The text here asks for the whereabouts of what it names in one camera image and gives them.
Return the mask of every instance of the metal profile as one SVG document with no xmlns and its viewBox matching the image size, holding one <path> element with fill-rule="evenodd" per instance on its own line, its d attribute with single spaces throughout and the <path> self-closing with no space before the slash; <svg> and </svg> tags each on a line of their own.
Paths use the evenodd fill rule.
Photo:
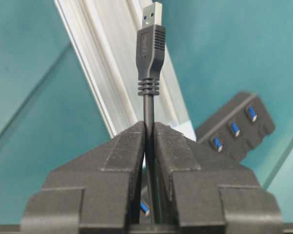
<svg viewBox="0 0 293 234">
<path fill-rule="evenodd" d="M 150 3 L 55 0 L 111 137 L 143 119 L 142 99 L 137 96 L 136 33 L 142 7 Z M 195 139 L 167 48 L 160 82 L 155 120 Z"/>
</svg>

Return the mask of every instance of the blue usb port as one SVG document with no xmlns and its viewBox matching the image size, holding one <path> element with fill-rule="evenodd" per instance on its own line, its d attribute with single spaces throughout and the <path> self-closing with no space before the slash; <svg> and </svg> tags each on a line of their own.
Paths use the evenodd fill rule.
<svg viewBox="0 0 293 234">
<path fill-rule="evenodd" d="M 238 137 L 240 135 L 240 129 L 235 122 L 232 122 L 231 130 L 232 130 L 232 133 L 234 134 L 235 137 Z"/>
<path fill-rule="evenodd" d="M 257 114 L 252 106 L 248 108 L 248 112 L 249 112 L 249 117 L 251 118 L 251 121 L 255 122 L 257 119 Z"/>
<path fill-rule="evenodd" d="M 140 207 L 146 216 L 148 216 L 150 214 L 150 209 L 147 207 L 147 205 L 145 203 L 141 202 Z"/>
<path fill-rule="evenodd" d="M 221 141 L 218 139 L 218 137 L 214 137 L 213 139 L 213 143 L 217 149 L 218 152 L 222 151 L 223 149 L 223 144 L 221 143 Z"/>
</svg>

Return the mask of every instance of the usb cable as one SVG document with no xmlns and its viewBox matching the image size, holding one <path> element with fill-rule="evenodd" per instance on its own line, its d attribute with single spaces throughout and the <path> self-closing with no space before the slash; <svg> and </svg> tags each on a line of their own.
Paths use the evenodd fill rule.
<svg viewBox="0 0 293 234">
<path fill-rule="evenodd" d="M 150 197 L 152 223 L 161 222 L 160 193 L 154 156 L 154 96 L 159 95 L 160 72 L 165 57 L 165 28 L 162 25 L 162 5 L 153 3 L 143 9 L 142 29 L 137 33 L 136 65 L 139 92 L 144 101 L 146 127 L 145 155 L 147 189 Z"/>
</svg>

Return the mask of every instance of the teal background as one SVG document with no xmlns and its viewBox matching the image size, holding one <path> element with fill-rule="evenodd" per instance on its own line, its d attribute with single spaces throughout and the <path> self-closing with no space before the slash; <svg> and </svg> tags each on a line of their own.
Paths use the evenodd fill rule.
<svg viewBox="0 0 293 234">
<path fill-rule="evenodd" d="M 163 0 L 167 46 L 194 128 L 239 91 L 276 131 L 243 164 L 293 222 L 293 0 Z M 0 224 L 57 166 L 109 139 L 53 0 L 0 1 Z"/>
</svg>

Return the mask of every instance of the usb plug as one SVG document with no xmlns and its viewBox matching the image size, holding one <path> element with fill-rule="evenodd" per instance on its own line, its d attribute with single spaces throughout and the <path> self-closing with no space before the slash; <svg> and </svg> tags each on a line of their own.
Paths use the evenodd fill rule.
<svg viewBox="0 0 293 234">
<path fill-rule="evenodd" d="M 165 27 L 162 24 L 162 5 L 153 3 L 143 9 L 142 29 L 137 33 L 136 65 L 138 95 L 159 95 L 160 72 L 165 57 Z"/>
</svg>

